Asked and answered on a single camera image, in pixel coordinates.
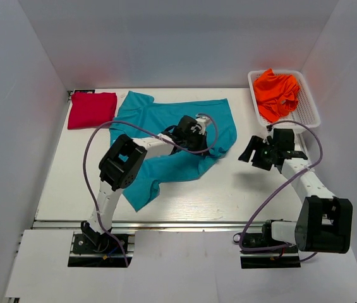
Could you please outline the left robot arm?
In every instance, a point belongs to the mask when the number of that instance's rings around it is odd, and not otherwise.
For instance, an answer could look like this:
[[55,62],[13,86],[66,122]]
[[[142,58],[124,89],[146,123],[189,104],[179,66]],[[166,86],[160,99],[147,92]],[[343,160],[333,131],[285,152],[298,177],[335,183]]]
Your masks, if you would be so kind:
[[[147,138],[132,138],[119,135],[99,162],[100,189],[94,194],[87,174],[88,151],[99,130],[111,124],[131,126],[148,135]],[[184,151],[193,155],[206,156],[218,140],[216,122],[207,114],[195,118],[183,116],[177,125],[169,126],[159,134],[151,133],[132,123],[107,121],[101,124],[88,140],[83,154],[83,177],[94,201],[94,210],[88,220],[81,223],[82,234],[88,245],[97,252],[106,250],[109,239],[119,239],[111,234],[112,218],[124,189],[132,185],[145,160],[174,155]]]

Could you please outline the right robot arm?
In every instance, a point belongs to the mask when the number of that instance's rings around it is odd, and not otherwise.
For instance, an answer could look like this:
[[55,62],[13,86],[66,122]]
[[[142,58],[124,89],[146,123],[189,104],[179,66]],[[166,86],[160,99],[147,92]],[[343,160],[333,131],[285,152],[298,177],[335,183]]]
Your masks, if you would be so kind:
[[286,178],[258,211],[286,186],[292,186],[302,203],[298,219],[267,220],[260,234],[249,234],[251,224],[247,223],[235,243],[245,253],[295,246],[304,252],[345,254],[351,242],[352,203],[324,186],[315,174],[316,163],[310,163],[303,151],[295,149],[294,139],[292,129],[271,128],[266,138],[252,136],[239,160],[263,170],[275,167]]

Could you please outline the orange t-shirt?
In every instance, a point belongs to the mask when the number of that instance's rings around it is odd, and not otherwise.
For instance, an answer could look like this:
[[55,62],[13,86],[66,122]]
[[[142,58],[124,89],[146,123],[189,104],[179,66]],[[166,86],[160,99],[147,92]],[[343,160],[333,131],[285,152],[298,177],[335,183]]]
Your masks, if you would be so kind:
[[291,74],[275,74],[268,69],[253,82],[253,89],[258,111],[269,122],[277,122],[298,107],[300,86]]

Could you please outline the white plastic basket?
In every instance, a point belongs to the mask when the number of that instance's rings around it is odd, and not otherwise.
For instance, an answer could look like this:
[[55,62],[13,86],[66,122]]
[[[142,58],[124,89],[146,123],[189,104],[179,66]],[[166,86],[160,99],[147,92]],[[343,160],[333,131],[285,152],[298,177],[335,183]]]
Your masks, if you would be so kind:
[[[269,125],[270,122],[266,120],[266,118],[264,118],[259,112],[255,96],[255,89],[253,87],[255,80],[258,79],[263,74],[263,72],[264,70],[250,71],[248,73],[248,84],[250,86],[251,99],[255,109],[255,114],[257,116],[257,121],[261,126],[265,127]],[[299,71],[286,69],[274,69],[273,72],[275,75],[293,75],[296,78],[298,85],[300,86],[300,91],[298,93],[299,103],[296,110],[289,113],[286,117],[279,119],[279,121],[292,120],[300,122],[309,128],[317,128],[321,123],[320,116],[303,75]]]

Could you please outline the folded red t-shirt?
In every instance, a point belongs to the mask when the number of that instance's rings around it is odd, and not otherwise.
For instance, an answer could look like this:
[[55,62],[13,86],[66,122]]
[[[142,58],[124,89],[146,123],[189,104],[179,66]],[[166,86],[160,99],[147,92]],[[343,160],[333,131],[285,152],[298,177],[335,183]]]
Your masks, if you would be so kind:
[[71,96],[68,129],[96,128],[113,120],[117,102],[115,93],[75,92]]

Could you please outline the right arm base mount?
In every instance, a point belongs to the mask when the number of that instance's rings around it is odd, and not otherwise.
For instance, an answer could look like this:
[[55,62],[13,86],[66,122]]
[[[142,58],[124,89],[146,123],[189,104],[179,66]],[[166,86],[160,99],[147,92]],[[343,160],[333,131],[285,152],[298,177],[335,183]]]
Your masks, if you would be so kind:
[[289,220],[267,220],[260,224],[261,230],[249,220],[244,229],[233,236],[239,246],[242,268],[299,268],[301,260],[295,238],[296,222]]

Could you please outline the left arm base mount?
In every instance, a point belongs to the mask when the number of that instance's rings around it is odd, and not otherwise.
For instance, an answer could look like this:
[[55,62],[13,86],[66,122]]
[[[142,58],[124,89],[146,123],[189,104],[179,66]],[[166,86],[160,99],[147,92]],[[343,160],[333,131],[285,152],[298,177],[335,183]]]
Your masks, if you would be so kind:
[[126,268],[118,243],[106,235],[100,244],[92,244],[83,234],[74,234],[68,258],[69,268]]

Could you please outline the aluminium table edge rail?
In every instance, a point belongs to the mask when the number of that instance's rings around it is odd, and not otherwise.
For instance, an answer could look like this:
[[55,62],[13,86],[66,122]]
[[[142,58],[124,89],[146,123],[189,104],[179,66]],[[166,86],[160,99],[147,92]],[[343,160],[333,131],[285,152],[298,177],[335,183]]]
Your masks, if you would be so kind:
[[[230,231],[242,230],[246,222],[123,222],[112,224],[113,230],[166,230],[166,231]],[[35,220],[31,229],[71,229],[80,230],[81,221]]]

